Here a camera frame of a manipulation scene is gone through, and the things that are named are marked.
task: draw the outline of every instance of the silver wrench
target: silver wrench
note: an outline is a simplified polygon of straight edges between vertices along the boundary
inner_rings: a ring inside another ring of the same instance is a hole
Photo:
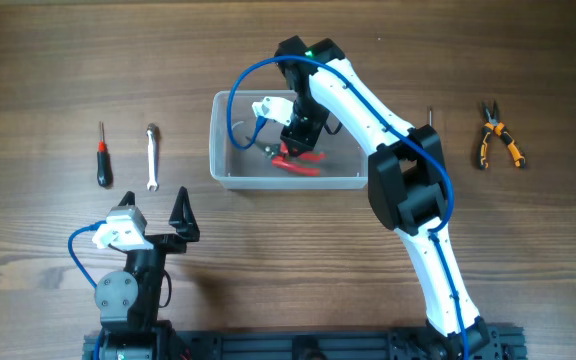
[[[149,191],[157,191],[157,125],[150,123],[146,129],[148,136],[148,187]]]

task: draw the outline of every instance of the red tool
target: red tool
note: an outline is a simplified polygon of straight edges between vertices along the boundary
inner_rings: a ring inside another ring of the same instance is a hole
[[[99,122],[99,147],[97,149],[97,183],[101,187],[109,187],[112,184],[110,157],[104,141],[104,123],[101,121]]]
[[[291,157],[288,155],[288,147],[286,147],[286,144],[283,141],[279,144],[266,144],[261,141],[255,141],[255,145],[264,152],[264,155],[271,159],[274,167],[299,175],[319,176],[320,169],[304,167],[296,162],[290,161]],[[319,163],[325,158],[326,155],[324,153],[315,154],[312,152],[305,152],[296,157],[298,160],[308,161],[311,163]]]

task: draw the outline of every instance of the pliers jaw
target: pliers jaw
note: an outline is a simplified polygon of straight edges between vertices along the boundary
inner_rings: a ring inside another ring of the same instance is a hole
[[[481,102],[481,110],[484,114],[484,119],[495,126],[499,125],[499,107],[497,106],[497,101],[492,104],[492,112],[485,102]]]

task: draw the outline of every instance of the clear plastic container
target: clear plastic container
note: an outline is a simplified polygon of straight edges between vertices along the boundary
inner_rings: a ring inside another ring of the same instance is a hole
[[[367,181],[368,159],[346,128],[336,135],[322,131],[315,152],[326,158],[319,164],[298,161],[300,165],[318,167],[320,176],[301,176],[272,166],[270,159],[256,146],[248,150],[236,149],[228,138],[226,107],[230,91],[215,95],[210,121],[210,174],[226,189],[361,189]],[[247,144],[252,136],[256,118],[252,103],[265,96],[283,97],[293,101],[295,93],[287,90],[240,90],[233,101],[232,125],[235,139]],[[328,124],[335,129],[338,120],[330,115]],[[257,140],[279,143],[283,125],[268,121]]]

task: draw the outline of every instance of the screwdriver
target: screwdriver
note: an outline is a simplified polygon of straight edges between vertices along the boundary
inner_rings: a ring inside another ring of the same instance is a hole
[[[99,148],[97,150],[97,183],[101,187],[112,184],[112,170],[110,170],[110,157],[104,142],[104,123],[99,122]]]

